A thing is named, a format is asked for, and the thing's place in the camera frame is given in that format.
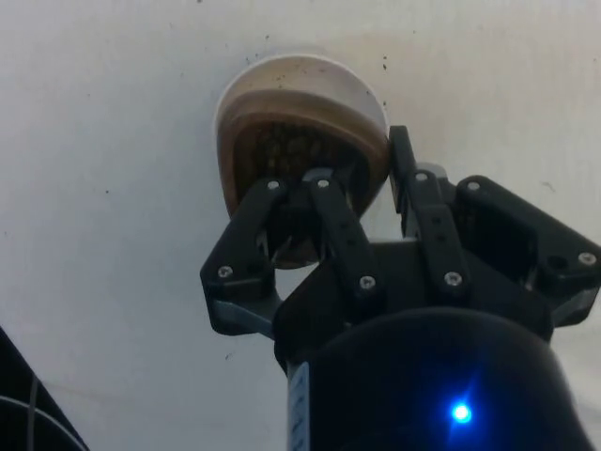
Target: white wall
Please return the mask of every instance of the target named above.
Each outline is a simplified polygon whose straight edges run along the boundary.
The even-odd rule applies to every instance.
[[[271,344],[214,334],[197,274],[227,222],[215,102],[291,49],[358,72],[452,180],[601,241],[597,1],[0,0],[0,324],[95,450],[284,449]],[[387,188],[364,222],[396,237]],[[597,313],[556,348],[601,444],[599,338]]]

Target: black cable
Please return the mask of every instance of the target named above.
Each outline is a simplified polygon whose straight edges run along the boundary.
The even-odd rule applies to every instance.
[[[12,397],[4,397],[4,396],[0,395],[0,401],[6,402],[7,404],[10,404],[12,406],[27,409],[28,411],[30,409],[29,404],[27,404],[26,402],[22,402],[18,399],[14,399]],[[71,434],[67,428],[65,428],[63,425],[61,425],[58,420],[56,420],[55,418],[50,416],[48,413],[46,413],[45,411],[42,411],[40,409],[34,408],[34,412],[37,415],[41,416],[44,420],[50,422],[55,428],[60,430],[77,447],[77,449],[79,449],[80,451],[89,451],[87,449],[87,447],[83,443],[81,443],[73,434]]]

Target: blue led light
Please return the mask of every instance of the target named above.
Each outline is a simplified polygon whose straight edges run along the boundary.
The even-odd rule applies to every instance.
[[[453,406],[453,419],[457,423],[465,424],[471,421],[471,410],[464,404],[456,404]]]

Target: screw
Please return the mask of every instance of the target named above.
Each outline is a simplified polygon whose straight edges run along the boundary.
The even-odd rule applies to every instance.
[[[459,287],[463,282],[463,277],[459,272],[447,272],[444,274],[444,282],[450,287]]]
[[[226,279],[233,273],[234,270],[232,270],[231,266],[222,266],[219,270],[217,270],[217,275],[219,275],[221,279]]]
[[[376,286],[376,279],[371,275],[364,275],[361,279],[359,279],[359,286],[361,289],[372,289]]]
[[[597,257],[590,252],[583,252],[578,256],[578,261],[583,265],[592,266],[597,262]]]

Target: metal bracket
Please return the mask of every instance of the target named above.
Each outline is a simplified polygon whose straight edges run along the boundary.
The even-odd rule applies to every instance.
[[[271,319],[280,300],[268,243],[259,242],[259,237],[287,194],[281,180],[256,182],[200,272],[210,322],[220,334],[271,335]]]
[[[341,289],[348,294],[349,319],[370,319],[383,308],[384,279],[359,219],[335,180],[313,180],[309,193],[322,225],[316,248],[324,247],[324,257],[333,259]]]

